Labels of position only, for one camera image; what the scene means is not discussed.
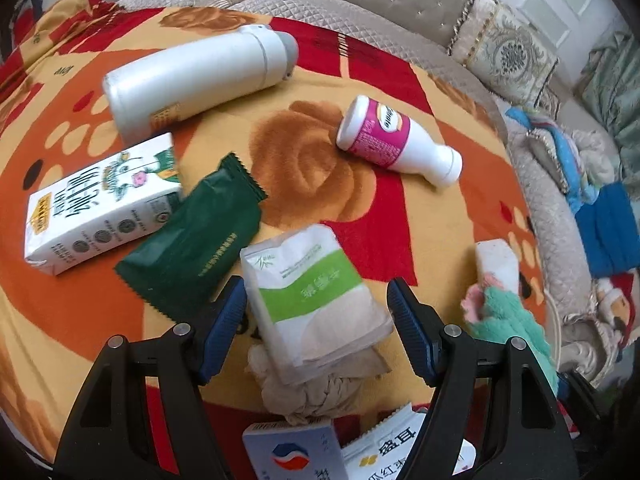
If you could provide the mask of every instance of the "beige quilted sofa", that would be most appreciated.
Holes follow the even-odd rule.
[[[120,0],[127,9],[209,6],[219,0]],[[577,225],[556,184],[535,162],[524,144],[524,131],[504,120],[494,96],[465,68],[444,53],[468,0],[245,0],[229,8],[291,18],[343,32],[395,54],[452,83],[483,105],[497,125],[529,203],[542,255],[549,298],[547,336],[561,361],[561,334],[571,341],[569,320],[593,311],[591,277]],[[559,120],[568,127],[598,130],[610,150],[609,137],[566,92]],[[607,334],[594,338],[597,370],[587,374],[597,383],[612,363]]]

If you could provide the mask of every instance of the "sofa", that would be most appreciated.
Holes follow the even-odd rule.
[[[576,337],[576,319],[591,319],[594,312],[592,281],[580,234],[564,196],[529,151],[522,127],[506,121],[510,107],[492,94],[463,66],[447,59],[446,46],[460,26],[469,0],[111,0],[126,9],[151,7],[220,6],[319,25],[401,57],[426,69],[482,105],[507,146],[530,208],[545,274],[548,316],[546,335],[559,368],[561,347]],[[615,160],[617,149],[598,124],[556,78],[550,82],[559,97],[558,122],[567,129],[586,130],[602,140],[604,155]],[[615,341],[606,328],[591,326],[590,344],[597,366],[588,379],[597,384],[612,366]]]

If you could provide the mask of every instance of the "white thermos bottle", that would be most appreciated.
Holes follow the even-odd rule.
[[[421,174],[436,187],[450,186],[462,172],[456,150],[436,144],[420,124],[365,95],[351,103],[335,143],[382,168]]]
[[[292,35],[268,25],[174,46],[109,72],[102,88],[125,147],[169,124],[273,86],[298,60]]]

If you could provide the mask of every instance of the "logo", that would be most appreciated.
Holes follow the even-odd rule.
[[[105,229],[101,229],[94,234],[94,240],[100,244],[108,244],[111,242],[111,233]]]
[[[84,240],[78,240],[72,245],[76,253],[85,253],[89,250],[89,244]]]
[[[377,455],[370,455],[362,457],[360,460],[360,467],[366,467],[367,465],[374,465],[378,459]]]
[[[273,260],[276,259],[275,254],[264,254],[263,256],[259,256],[255,261],[255,264],[260,267],[260,270],[266,269],[273,265]]]
[[[39,235],[49,227],[49,211],[51,211],[51,193],[40,197],[31,214],[29,222],[35,234]]]
[[[127,218],[118,224],[118,231],[120,231],[123,234],[128,234],[134,231],[135,229],[136,229],[136,223],[130,218]]]
[[[298,444],[287,442],[278,444],[271,452],[271,458],[281,468],[287,471],[300,471],[310,462],[309,453]]]
[[[378,103],[378,110],[376,115],[378,116],[378,122],[380,123],[380,126],[388,134],[399,132],[402,129],[402,117],[392,108]]]

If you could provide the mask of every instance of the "white drink carton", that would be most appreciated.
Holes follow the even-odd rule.
[[[33,193],[24,259],[59,274],[157,231],[181,199],[171,134],[146,140]]]
[[[258,480],[348,480],[330,420],[252,424],[242,434]]]

